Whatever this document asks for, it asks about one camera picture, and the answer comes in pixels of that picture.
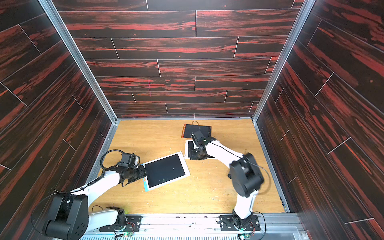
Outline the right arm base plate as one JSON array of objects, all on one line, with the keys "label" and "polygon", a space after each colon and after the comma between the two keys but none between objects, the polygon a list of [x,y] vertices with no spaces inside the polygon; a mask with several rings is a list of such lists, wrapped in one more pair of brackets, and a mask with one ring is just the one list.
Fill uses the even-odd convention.
[{"label": "right arm base plate", "polygon": [[246,219],[240,219],[237,215],[220,215],[215,221],[220,225],[222,232],[258,232],[261,230],[260,222],[256,215],[249,215]]}]

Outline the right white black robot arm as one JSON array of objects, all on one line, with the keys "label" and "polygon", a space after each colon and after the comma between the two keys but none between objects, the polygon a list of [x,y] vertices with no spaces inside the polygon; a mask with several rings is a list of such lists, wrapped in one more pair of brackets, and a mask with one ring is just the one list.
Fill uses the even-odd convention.
[{"label": "right white black robot arm", "polygon": [[229,168],[232,185],[238,194],[232,222],[238,230],[244,230],[250,225],[256,196],[265,181],[254,156],[233,151],[213,137],[206,138],[200,131],[192,133],[192,139],[196,147],[190,150],[191,160],[214,158]]}]

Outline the red drawing tablet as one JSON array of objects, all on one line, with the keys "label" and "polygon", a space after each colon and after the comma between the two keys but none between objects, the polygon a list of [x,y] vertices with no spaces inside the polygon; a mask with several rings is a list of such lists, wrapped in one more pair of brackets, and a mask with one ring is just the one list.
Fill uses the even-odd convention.
[{"label": "red drawing tablet", "polygon": [[212,127],[184,124],[183,131],[182,131],[182,138],[191,139],[192,134],[196,132],[201,132],[205,138],[208,138],[212,134]]}]

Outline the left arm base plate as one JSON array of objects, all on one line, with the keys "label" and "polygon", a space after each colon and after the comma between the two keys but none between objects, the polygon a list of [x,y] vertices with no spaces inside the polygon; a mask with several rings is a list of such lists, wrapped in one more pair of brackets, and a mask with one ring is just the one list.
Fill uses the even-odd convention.
[{"label": "left arm base plate", "polygon": [[99,228],[99,232],[116,234],[138,232],[141,227],[142,218],[140,215],[120,216],[114,224]]}]

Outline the blue-edged white drawing tablet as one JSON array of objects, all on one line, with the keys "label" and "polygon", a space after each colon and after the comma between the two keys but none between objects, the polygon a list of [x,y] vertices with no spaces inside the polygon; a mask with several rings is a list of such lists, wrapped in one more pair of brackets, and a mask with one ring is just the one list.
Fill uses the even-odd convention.
[{"label": "blue-edged white drawing tablet", "polygon": [[147,173],[143,179],[146,192],[191,175],[182,152],[143,163],[142,166]]}]

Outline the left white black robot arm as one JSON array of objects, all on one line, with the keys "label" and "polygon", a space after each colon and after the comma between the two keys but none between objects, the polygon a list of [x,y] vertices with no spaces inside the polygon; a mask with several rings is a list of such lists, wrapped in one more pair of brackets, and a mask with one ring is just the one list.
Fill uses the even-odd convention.
[{"label": "left white black robot arm", "polygon": [[129,222],[125,211],[118,207],[90,213],[89,207],[109,189],[126,186],[146,177],[147,172],[140,164],[140,157],[121,152],[122,158],[115,165],[106,168],[101,165],[99,177],[70,192],[57,193],[51,202],[41,234],[61,240],[79,240],[84,234],[100,229],[119,232],[135,231],[135,223]]}]

